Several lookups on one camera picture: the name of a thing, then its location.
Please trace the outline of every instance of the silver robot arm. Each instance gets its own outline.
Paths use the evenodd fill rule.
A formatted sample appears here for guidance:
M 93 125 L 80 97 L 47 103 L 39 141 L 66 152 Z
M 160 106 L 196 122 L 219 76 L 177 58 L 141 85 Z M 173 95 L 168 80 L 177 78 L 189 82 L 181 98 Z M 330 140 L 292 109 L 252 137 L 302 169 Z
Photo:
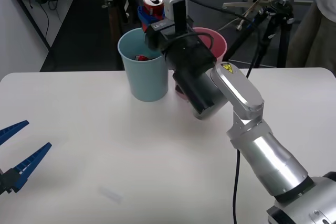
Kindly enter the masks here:
M 234 107 L 227 132 L 270 195 L 270 223 L 336 224 L 336 175 L 310 178 L 297 159 L 274 137 L 262 114 L 259 91 L 234 65 L 222 62 L 210 77 Z

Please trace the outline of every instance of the tripod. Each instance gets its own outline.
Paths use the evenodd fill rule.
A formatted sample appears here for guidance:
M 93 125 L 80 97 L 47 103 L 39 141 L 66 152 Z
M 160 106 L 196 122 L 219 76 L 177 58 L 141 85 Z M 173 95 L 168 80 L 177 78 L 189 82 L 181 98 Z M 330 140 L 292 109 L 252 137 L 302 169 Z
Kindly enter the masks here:
M 124 9 L 123 0 L 104 0 L 105 5 L 103 8 L 108 9 L 109 13 L 109 23 L 111 30 L 111 39 L 112 39 L 112 47 L 113 54 L 117 56 L 117 67 L 119 70 L 124 70 L 124 66 L 122 63 L 121 56 L 118 52 L 118 41 L 123 35 L 122 26 L 128 24 L 129 17 L 127 16 L 126 10 Z M 133 22 L 139 22 L 138 18 L 138 3 L 137 0 L 128 0 L 129 6 L 133 13 Z
M 255 61 L 254 67 L 259 68 L 260 63 L 268 50 L 271 40 L 275 36 L 277 29 L 280 27 L 281 36 L 277 67 L 284 68 L 286 66 L 287 60 L 290 31 L 292 29 L 292 24 L 295 21 L 293 17 L 293 6 L 291 5 L 289 0 L 276 0 L 272 2 L 269 7 L 263 7 L 262 9 L 260 9 L 260 11 L 253 19 L 254 25 L 250 24 L 243 31 L 239 38 L 228 49 L 227 53 L 224 55 L 223 61 L 229 61 L 229 59 L 234 55 L 237 49 L 253 33 L 255 28 L 258 27 L 267 17 L 270 17 L 270 21 L 261 40 L 261 45 L 259 45 L 257 58 L 253 60 L 253 62 Z

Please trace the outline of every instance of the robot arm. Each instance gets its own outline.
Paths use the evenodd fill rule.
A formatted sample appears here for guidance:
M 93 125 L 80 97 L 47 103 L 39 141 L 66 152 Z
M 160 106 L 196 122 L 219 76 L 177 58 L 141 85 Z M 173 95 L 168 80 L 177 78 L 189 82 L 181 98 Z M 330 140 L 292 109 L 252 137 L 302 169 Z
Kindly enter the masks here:
M 161 50 L 173 78 L 199 119 L 227 102 L 234 107 L 234 125 L 227 132 L 275 205 L 267 212 L 271 224 L 336 224 L 336 173 L 310 178 L 296 158 L 274 137 L 262 114 L 264 101 L 234 65 L 216 64 L 211 51 L 186 17 L 186 0 L 165 1 L 166 17 L 146 30 L 146 43 Z
M 234 125 L 227 134 L 269 194 L 283 202 L 299 188 L 302 192 L 311 187 L 308 172 L 263 120 L 264 101 L 253 84 L 236 66 L 226 62 L 217 64 L 210 75 L 234 107 Z

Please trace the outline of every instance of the white wall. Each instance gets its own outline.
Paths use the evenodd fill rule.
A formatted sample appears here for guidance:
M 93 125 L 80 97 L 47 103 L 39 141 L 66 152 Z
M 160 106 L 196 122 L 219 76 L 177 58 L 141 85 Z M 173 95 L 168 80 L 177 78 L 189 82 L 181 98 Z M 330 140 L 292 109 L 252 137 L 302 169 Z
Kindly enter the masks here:
M 23 1 L 44 34 L 47 29 L 45 13 L 34 0 L 31 0 L 33 9 L 29 7 L 29 0 Z M 57 9 L 61 20 L 71 3 L 72 0 L 59 1 Z M 52 45 L 61 23 L 56 12 L 43 6 L 49 15 L 47 40 Z M 13 72 L 39 72 L 47 54 L 47 48 L 16 0 L 0 0 L 0 80 Z

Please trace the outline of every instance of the person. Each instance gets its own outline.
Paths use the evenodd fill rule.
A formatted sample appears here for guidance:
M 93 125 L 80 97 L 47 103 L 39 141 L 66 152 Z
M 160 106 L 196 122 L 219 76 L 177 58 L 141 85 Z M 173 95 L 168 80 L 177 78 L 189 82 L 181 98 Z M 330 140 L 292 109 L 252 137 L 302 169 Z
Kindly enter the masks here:
M 336 76 L 336 0 L 315 0 L 290 41 L 286 67 L 323 67 Z

